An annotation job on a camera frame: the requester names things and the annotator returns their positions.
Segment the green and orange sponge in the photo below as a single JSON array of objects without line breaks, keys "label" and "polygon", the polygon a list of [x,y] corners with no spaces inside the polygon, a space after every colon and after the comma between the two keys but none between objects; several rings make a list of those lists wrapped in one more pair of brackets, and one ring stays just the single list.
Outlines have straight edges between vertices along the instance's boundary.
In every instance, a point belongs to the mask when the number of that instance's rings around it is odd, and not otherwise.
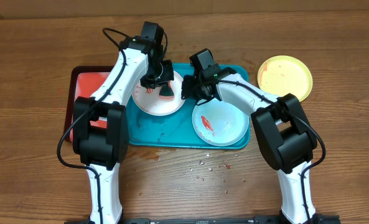
[{"label": "green and orange sponge", "polygon": [[159,98],[163,100],[173,100],[174,99],[173,89],[169,85],[162,86],[159,92]]}]

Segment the white plate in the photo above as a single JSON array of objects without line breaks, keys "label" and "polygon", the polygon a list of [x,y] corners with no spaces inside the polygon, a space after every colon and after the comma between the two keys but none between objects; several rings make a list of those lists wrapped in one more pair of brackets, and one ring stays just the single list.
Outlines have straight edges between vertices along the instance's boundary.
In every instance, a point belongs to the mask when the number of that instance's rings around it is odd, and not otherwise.
[{"label": "white plate", "polygon": [[185,100],[181,99],[181,87],[183,78],[174,70],[174,80],[170,81],[170,87],[174,92],[173,98],[161,96],[161,87],[147,89],[141,86],[140,82],[136,85],[132,98],[135,104],[144,112],[154,116],[166,116],[179,110]]}]

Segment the yellow-green plate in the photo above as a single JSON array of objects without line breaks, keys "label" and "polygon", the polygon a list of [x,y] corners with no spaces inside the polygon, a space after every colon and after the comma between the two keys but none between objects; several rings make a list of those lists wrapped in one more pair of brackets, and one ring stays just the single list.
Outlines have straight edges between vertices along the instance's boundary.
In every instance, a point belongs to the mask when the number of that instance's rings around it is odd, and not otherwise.
[{"label": "yellow-green plate", "polygon": [[258,86],[273,95],[295,95],[299,101],[305,100],[312,91],[311,71],[300,60],[277,55],[267,59],[259,68]]}]

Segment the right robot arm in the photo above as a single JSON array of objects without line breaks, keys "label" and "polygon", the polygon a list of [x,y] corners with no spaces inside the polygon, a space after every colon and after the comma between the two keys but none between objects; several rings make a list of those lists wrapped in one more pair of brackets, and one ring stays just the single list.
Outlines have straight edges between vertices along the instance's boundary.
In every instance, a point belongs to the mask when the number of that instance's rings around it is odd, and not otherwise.
[{"label": "right robot arm", "polygon": [[278,173],[283,223],[315,223],[309,171],[313,150],[323,145],[311,127],[300,101],[293,94],[276,96],[245,81],[231,67],[221,68],[209,49],[189,58],[194,74],[182,83],[183,99],[202,103],[214,99],[229,103],[251,118],[260,152]]}]

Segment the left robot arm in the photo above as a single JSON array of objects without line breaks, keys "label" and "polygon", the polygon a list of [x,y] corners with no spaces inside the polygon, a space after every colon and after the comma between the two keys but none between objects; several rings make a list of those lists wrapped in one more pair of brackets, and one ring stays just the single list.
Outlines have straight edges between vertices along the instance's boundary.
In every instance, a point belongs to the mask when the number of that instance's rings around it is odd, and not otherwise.
[{"label": "left robot arm", "polygon": [[172,62],[165,60],[167,36],[157,23],[145,22],[140,35],[126,36],[115,44],[118,59],[103,84],[90,97],[79,96],[73,104],[73,151],[80,169],[88,173],[91,214],[87,223],[119,223],[119,166],[129,144],[127,104],[136,86],[160,88],[173,96]]}]

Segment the dark red water tray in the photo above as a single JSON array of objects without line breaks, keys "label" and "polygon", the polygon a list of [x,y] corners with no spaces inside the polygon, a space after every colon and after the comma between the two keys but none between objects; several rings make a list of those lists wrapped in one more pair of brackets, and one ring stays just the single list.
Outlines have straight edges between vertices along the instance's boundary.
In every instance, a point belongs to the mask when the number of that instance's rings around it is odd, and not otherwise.
[{"label": "dark red water tray", "polygon": [[113,66],[77,66],[72,70],[63,133],[73,122],[73,104],[79,97],[89,98],[102,86]]}]

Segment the light blue plate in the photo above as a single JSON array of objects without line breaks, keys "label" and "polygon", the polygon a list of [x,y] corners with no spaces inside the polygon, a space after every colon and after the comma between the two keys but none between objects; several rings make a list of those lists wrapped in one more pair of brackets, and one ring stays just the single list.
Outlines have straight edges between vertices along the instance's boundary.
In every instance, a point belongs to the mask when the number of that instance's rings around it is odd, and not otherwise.
[{"label": "light blue plate", "polygon": [[192,125],[198,137],[214,148],[239,150],[250,141],[250,118],[237,107],[213,99],[194,107]]}]

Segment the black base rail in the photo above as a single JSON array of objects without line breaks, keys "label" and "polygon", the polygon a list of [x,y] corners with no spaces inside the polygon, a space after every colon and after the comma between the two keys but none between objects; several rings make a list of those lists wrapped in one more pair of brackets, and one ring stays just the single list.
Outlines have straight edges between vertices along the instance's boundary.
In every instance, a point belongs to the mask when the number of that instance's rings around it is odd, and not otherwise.
[{"label": "black base rail", "polygon": [[[77,222],[64,222],[66,224],[91,224],[95,223],[87,220]],[[169,219],[169,220],[150,220],[148,218],[121,219],[118,224],[283,224],[286,221],[283,215],[256,215],[253,218],[216,218],[216,219]],[[341,224],[340,217],[324,216],[315,214],[312,217],[315,224]]]}]

